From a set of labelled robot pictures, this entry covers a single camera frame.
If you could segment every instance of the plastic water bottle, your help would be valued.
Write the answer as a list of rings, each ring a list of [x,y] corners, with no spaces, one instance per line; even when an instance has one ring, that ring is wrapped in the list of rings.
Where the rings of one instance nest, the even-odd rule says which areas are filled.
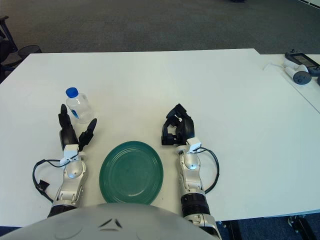
[[[81,124],[89,123],[94,118],[94,113],[87,96],[79,93],[75,87],[68,88],[65,93],[68,96],[66,104],[77,121]]]

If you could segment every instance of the bottle label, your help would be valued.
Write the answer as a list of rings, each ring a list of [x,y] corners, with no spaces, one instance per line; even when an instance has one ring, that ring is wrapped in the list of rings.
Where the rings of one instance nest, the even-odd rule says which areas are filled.
[[[71,109],[71,112],[73,113],[73,115],[74,115],[77,119],[79,119],[78,114],[76,113],[75,110]]]

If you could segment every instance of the gray carpet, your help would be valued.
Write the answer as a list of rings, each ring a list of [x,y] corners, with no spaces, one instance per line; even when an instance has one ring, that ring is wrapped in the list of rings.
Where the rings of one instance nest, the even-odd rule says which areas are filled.
[[[43,52],[291,48],[320,54],[320,9],[298,0],[0,0],[18,45]]]

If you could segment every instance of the white cable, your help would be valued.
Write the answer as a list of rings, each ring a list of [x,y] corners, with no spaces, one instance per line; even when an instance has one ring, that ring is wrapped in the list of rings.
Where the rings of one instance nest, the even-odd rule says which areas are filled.
[[[278,64],[274,64],[274,63],[272,63],[272,62],[269,62],[267,65],[265,65],[265,66],[263,67],[262,70],[263,70],[263,71],[266,70],[270,65],[276,66],[276,67],[280,67],[280,68],[284,69],[284,67],[281,66],[281,65],[278,65]]]

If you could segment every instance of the robotic arm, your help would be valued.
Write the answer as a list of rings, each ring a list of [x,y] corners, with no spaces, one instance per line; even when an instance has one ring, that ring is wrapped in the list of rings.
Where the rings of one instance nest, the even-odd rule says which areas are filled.
[[[183,217],[193,225],[221,239],[216,221],[210,215],[206,193],[200,179],[201,163],[196,153],[201,142],[195,137],[194,122],[187,111],[178,104],[166,116],[162,128],[162,145],[174,145],[178,154],[178,177]],[[169,126],[176,127],[175,135],[168,133]]]
[[[52,207],[48,217],[75,209],[79,207],[80,198],[84,190],[84,183],[87,179],[87,167],[84,162],[86,154],[82,151],[94,136],[93,131],[97,124],[97,119],[94,118],[83,132],[79,140],[76,132],[71,124],[66,105],[61,105],[59,123],[61,126],[60,141],[63,150],[63,158],[59,160],[41,160],[33,169],[33,183],[36,189],[52,202]],[[35,170],[37,166],[48,162],[56,168],[64,167],[63,182],[54,199],[51,199],[45,190],[49,183],[40,180],[37,183],[35,178]],[[59,162],[60,165],[53,165],[51,162]]]

